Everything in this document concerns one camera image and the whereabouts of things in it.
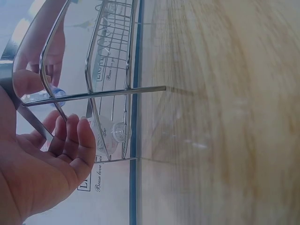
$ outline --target chrome wire basket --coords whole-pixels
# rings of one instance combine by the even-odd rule
[[[106,145],[103,144],[107,160],[99,160],[96,157],[95,163],[117,162],[123,160],[137,159],[136,157],[126,157],[128,143],[130,141],[130,116],[132,95],[144,92],[155,92],[166,90],[165,86],[132,88],[132,66],[133,66],[133,48],[135,41],[135,15],[137,9],[137,0],[100,0],[95,7],[98,11],[95,26],[90,39],[90,44],[85,61],[85,80],[87,92],[81,94],[55,97],[50,84],[46,79],[45,58],[50,48],[53,36],[71,2],[67,0],[56,18],[53,27],[45,42],[40,55],[39,73],[45,90],[49,94],[48,99],[36,100],[24,103],[16,94],[13,84],[14,61],[18,49],[24,39],[26,32],[30,28],[36,15],[40,11],[46,0],[35,0],[35,9],[30,10],[28,14],[17,25],[11,39],[9,40],[2,57],[0,59],[0,85],[12,99],[17,111],[43,136],[48,142],[51,142],[53,135],[44,127],[41,121],[29,110],[29,106],[55,104],[61,116],[67,121],[60,102],[89,99],[86,117],[94,117],[97,130],[100,134],[102,143],[104,134],[101,129],[99,115],[101,113],[103,97],[111,96],[111,120],[115,117],[116,96],[124,97],[123,122],[125,124],[125,140],[122,143],[122,154],[120,159],[112,160],[108,154]],[[124,88],[117,88],[117,81],[124,80]],[[111,89],[104,90],[110,83]]]

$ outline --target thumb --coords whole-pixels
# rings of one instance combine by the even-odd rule
[[[29,70],[16,71],[13,79],[15,93],[19,98],[25,94],[32,94],[44,89],[40,75]],[[51,82],[51,77],[47,76],[47,80]]]

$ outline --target hand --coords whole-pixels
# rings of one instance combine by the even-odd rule
[[[51,0],[41,8],[28,33],[26,34],[15,60],[15,70],[29,69],[39,73],[39,57],[49,35],[49,32],[58,16],[64,0]],[[64,18],[60,23],[48,55],[45,60],[46,74],[51,77],[51,83],[58,86],[62,69],[62,60],[65,51]]]
[[[39,75],[15,73],[19,96],[43,89]],[[16,135],[16,111],[0,86],[0,224],[20,224],[27,217],[48,210],[66,199],[92,170],[96,154],[94,134],[86,119],[57,111],[44,121],[55,137],[47,152],[37,132]]]

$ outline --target wooden surface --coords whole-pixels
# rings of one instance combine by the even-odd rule
[[[145,0],[138,224],[300,224],[300,1]]]

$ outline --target finger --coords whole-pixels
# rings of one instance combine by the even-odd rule
[[[52,84],[57,87],[60,82],[62,62],[53,65]]]
[[[30,64],[30,70],[34,73],[39,74],[39,65],[38,64]]]
[[[57,157],[62,154],[67,138],[67,126],[64,119],[59,116],[55,124],[55,135],[50,143],[48,153]]]
[[[65,142],[65,147],[58,158],[64,160],[67,163],[72,162],[77,156],[78,150],[78,135],[77,135],[77,125],[79,123],[79,118],[77,115],[72,114],[67,119],[67,139]]]
[[[78,154],[70,165],[77,174],[78,180],[82,182],[91,172],[96,155],[96,141],[86,118],[81,119],[77,126]]]
[[[55,122],[59,115],[60,113],[58,111],[52,111],[43,121],[43,125],[50,133],[54,130]],[[37,130],[34,130],[31,134],[25,134],[23,136],[37,149],[40,149],[46,142],[46,139]]]
[[[15,59],[15,71],[21,70],[21,69],[26,69],[28,65],[28,60],[26,55],[23,53],[18,53]]]
[[[29,70],[16,71],[13,78],[16,95],[18,97],[39,92],[44,89],[40,76]]]
[[[51,78],[53,77],[53,65],[48,65],[48,72],[47,75],[49,75]]]

